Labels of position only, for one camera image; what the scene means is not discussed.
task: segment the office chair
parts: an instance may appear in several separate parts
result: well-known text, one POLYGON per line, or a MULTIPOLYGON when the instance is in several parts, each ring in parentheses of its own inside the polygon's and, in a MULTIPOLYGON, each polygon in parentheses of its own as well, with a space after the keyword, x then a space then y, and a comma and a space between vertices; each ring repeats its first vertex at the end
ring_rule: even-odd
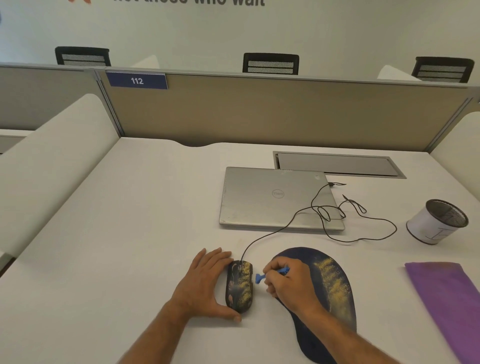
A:
POLYGON ((475 62, 468 58, 417 57, 412 76, 422 81, 460 82, 466 84, 475 62))
POLYGON ((57 64, 70 66, 111 66, 109 49, 91 47, 56 47, 57 64))
POLYGON ((299 74, 300 57, 296 54, 245 53, 244 73, 299 74))

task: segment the purple cloth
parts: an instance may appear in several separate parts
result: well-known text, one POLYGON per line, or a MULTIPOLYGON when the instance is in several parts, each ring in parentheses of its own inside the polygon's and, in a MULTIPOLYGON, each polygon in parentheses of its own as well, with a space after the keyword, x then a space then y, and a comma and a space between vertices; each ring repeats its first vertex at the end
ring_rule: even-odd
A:
POLYGON ((480 363, 480 293, 458 263, 406 263, 425 307, 462 364, 480 363))

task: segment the dark blue mouse pad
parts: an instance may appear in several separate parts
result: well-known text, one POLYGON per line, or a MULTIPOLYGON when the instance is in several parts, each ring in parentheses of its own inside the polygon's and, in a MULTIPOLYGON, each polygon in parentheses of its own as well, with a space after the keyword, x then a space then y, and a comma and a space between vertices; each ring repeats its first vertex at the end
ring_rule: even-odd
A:
MULTIPOLYGON (((351 330, 357 331, 357 317, 350 282, 335 260, 327 254, 311 248, 290 248, 277 256, 299 259, 307 264, 310 267, 310 277, 315 294, 322 306, 351 330)), ((297 341, 305 356, 315 363, 336 364, 320 340, 300 321, 297 315, 288 311, 292 315, 297 341)))

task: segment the white desk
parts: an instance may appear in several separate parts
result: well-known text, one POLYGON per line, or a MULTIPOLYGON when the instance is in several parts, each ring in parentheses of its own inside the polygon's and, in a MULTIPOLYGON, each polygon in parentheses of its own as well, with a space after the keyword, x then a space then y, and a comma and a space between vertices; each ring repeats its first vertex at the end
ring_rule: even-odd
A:
MULTIPOLYGON (((216 144, 122 138, 0 279, 3 363, 113 363, 170 297, 194 255, 222 246, 240 258, 263 232, 218 224, 225 168, 273 168, 272 151, 387 155, 408 179, 328 176, 333 189, 391 219, 385 241, 341 246, 323 234, 279 233, 248 251, 259 272, 293 246, 319 249, 345 270, 358 332, 410 364, 455 363, 404 271, 411 261, 462 264, 480 287, 480 203, 426 153, 216 144), (458 205, 471 224, 438 246, 413 239, 405 222, 430 198, 458 205)), ((382 237, 388 223, 346 208, 345 238, 382 237)), ((225 302, 225 276, 216 289, 225 302)), ((310 363, 288 312, 264 292, 243 323, 193 320, 174 363, 310 363)))

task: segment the left hand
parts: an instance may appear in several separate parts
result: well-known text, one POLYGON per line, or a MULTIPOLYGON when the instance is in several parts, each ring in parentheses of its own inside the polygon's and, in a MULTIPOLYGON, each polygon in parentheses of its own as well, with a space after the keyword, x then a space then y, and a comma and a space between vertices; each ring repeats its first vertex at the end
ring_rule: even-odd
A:
POLYGON ((233 262, 231 255, 232 252, 222 252, 222 248, 208 254, 202 249, 193 259, 170 299, 170 303, 179 308, 187 319, 206 316, 241 321, 238 312, 218 304, 214 295, 218 277, 233 262))

